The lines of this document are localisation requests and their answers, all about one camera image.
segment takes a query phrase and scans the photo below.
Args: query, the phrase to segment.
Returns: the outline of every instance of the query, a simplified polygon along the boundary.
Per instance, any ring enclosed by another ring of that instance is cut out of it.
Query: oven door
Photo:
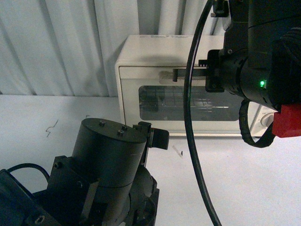
[[[126,125],[151,122],[174,136],[184,136],[184,78],[172,81],[174,67],[120,67],[120,83]],[[238,112],[242,98],[224,93],[207,93],[205,77],[193,79],[191,117],[196,136],[240,136]],[[259,105],[249,107],[251,125]]]

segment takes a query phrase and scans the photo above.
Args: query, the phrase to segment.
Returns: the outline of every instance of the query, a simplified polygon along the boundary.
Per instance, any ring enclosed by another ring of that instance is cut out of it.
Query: oven door handle
[[[184,76],[178,76],[177,81],[174,81],[174,73],[173,72],[160,72],[159,73],[159,83],[161,85],[173,85],[173,86],[184,86]],[[192,77],[192,86],[205,86],[206,77],[204,76],[196,76]]]

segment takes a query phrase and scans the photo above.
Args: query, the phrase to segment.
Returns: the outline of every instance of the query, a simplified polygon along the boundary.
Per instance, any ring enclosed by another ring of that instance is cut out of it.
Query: white tabletop
[[[71,156],[86,117],[120,121],[118,99],[0,95],[0,169],[32,162],[50,173],[55,156]],[[240,138],[197,138],[196,143],[222,225],[301,225],[300,137],[276,138],[265,149]],[[212,225],[184,137],[172,137],[167,151],[150,149],[147,169],[160,189],[156,226]],[[34,169],[13,175],[31,192],[47,186]]]

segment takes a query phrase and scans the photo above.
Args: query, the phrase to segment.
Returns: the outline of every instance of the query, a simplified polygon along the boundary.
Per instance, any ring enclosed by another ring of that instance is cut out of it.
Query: toaster oven
[[[183,85],[192,36],[130,35],[116,61],[115,71],[122,123],[151,122],[171,136],[185,136]],[[223,36],[202,36],[197,59],[223,48]],[[208,93],[199,67],[191,88],[191,117],[195,136],[240,136],[238,112],[242,98],[228,92]],[[274,111],[249,106],[251,134],[260,137],[273,121]]]

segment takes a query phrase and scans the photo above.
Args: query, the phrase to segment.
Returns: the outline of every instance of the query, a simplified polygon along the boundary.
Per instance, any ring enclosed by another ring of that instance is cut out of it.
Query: wire
[[[210,196],[205,184],[204,176],[202,173],[202,168],[198,159],[198,153],[197,148],[194,140],[193,135],[193,128],[192,128],[192,121],[191,121],[191,112],[190,112],[190,99],[191,99],[191,82],[192,82],[192,72],[193,72],[193,66],[195,63],[198,45],[202,36],[202,32],[205,26],[205,22],[207,20],[207,17],[209,15],[210,9],[213,5],[214,0],[208,0],[204,10],[201,14],[201,17],[198,21],[198,25],[196,27],[189,56],[187,61],[187,68],[186,68],[186,75],[185,75],[185,82],[184,82],[184,92],[183,92],[183,107],[184,107],[184,122],[185,122],[185,129],[186,129],[186,136],[187,136],[187,142],[189,147],[189,152],[191,156],[191,161],[193,165],[193,169],[196,175],[196,179],[198,182],[198,186],[200,189],[200,192],[202,194],[202,198],[204,201],[204,204],[206,206],[206,209],[208,211],[209,217],[213,223],[214,226],[222,226],[220,223],[220,220],[218,219],[218,216],[215,212],[215,209],[213,207],[213,204],[210,200]]]
[[[267,130],[264,132],[262,137],[255,142],[251,136],[251,132],[248,124],[248,108],[249,108],[249,100],[243,100],[241,102],[241,107],[239,109],[239,128],[242,139],[249,145],[253,147],[264,148],[270,146],[275,138],[275,135],[272,133],[273,123],[269,125]]]
[[[46,178],[46,180],[48,182],[49,177],[50,177],[49,174],[47,173],[47,171],[43,167],[41,167],[41,166],[39,166],[37,164],[23,163],[23,164],[19,164],[19,165],[13,166],[12,168],[9,168],[7,171],[9,173],[11,173],[11,172],[13,172],[15,170],[19,170],[19,169],[23,169],[23,168],[34,168],[34,169],[39,170],[45,176],[45,178]]]

